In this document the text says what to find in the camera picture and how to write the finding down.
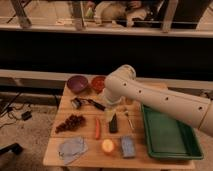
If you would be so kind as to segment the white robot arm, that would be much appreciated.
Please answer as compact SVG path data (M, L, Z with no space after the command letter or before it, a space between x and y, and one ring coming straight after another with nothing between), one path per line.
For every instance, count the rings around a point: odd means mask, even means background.
M213 100L140 83L130 65L105 78L103 95L109 105L118 104L121 97L139 101L213 137Z

